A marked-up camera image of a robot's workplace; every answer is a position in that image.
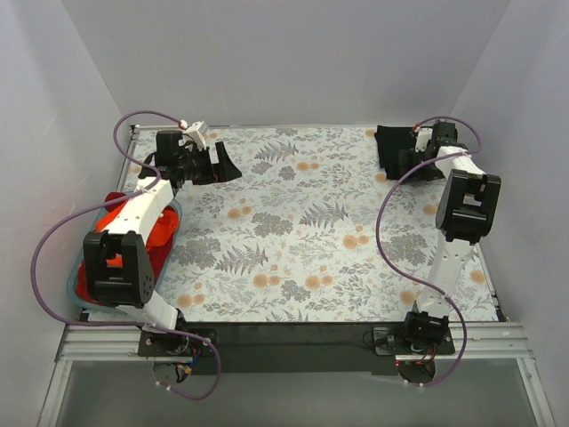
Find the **black t shirt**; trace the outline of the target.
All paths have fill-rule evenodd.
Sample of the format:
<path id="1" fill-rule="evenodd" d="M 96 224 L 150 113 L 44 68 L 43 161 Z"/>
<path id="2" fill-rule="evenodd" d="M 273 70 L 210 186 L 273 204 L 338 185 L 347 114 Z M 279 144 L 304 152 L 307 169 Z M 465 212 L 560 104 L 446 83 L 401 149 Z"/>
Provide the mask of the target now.
<path id="1" fill-rule="evenodd" d="M 411 127 L 378 125 L 374 138 L 377 142 L 380 168 L 390 181 L 398 181 L 401 176 L 398 169 L 398 151 L 415 146 L 415 133 Z"/>

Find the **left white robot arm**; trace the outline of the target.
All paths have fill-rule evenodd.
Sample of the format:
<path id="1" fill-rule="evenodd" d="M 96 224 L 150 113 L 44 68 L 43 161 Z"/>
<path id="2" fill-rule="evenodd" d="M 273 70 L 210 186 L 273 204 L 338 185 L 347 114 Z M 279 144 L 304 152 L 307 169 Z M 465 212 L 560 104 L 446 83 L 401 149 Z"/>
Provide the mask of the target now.
<path id="1" fill-rule="evenodd" d="M 195 122 L 157 132 L 156 148 L 136 181 L 137 196 L 108 207 L 83 242 L 79 283 L 89 300 L 163 327 L 158 344 L 172 356 L 188 348 L 189 335 L 177 326 L 179 311 L 155 289 L 180 224 L 171 203 L 185 184 L 204 186 L 242 175 L 222 141 L 207 146 L 207 130 Z"/>

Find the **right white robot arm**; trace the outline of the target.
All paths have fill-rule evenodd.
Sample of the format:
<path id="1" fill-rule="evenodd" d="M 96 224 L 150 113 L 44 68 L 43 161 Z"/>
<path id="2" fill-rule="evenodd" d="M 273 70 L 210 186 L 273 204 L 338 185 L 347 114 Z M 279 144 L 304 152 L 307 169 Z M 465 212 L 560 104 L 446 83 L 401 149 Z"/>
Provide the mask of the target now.
<path id="1" fill-rule="evenodd" d="M 445 188 L 436 213 L 437 250 L 427 281 L 436 286 L 422 291 L 405 316 L 403 345 L 412 353 L 434 351 L 450 341 L 449 315 L 459 276 L 474 246 L 487 236 L 501 190 L 501 178 L 484 172 L 458 142 L 454 124 L 436 121 L 413 128 L 415 145 L 399 155 L 404 172 L 425 165 L 420 177 L 438 172 Z"/>

